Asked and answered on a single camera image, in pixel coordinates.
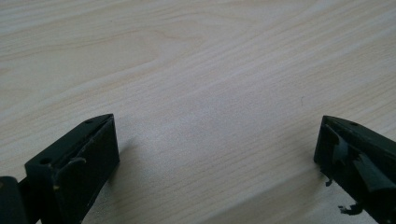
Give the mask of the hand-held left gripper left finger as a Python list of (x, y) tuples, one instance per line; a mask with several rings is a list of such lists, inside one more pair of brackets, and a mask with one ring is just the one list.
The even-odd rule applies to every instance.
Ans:
[(111, 114), (83, 121), (26, 162), (42, 224), (80, 224), (119, 163)]

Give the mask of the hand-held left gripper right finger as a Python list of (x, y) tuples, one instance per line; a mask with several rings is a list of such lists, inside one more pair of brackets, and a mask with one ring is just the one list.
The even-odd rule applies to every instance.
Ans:
[(396, 142), (359, 123), (322, 118), (314, 162), (355, 203), (340, 212), (367, 212), (378, 224), (396, 224)]

